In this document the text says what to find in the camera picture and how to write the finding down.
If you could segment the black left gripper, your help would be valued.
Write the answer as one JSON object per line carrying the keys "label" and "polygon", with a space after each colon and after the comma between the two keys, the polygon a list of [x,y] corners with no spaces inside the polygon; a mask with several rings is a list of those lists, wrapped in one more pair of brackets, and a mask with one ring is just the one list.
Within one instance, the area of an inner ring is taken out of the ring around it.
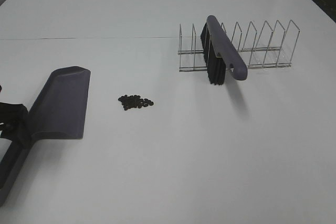
{"label": "black left gripper", "polygon": [[22,148],[31,148],[31,135],[27,126],[28,110],[23,104],[1,102],[1,137]]}

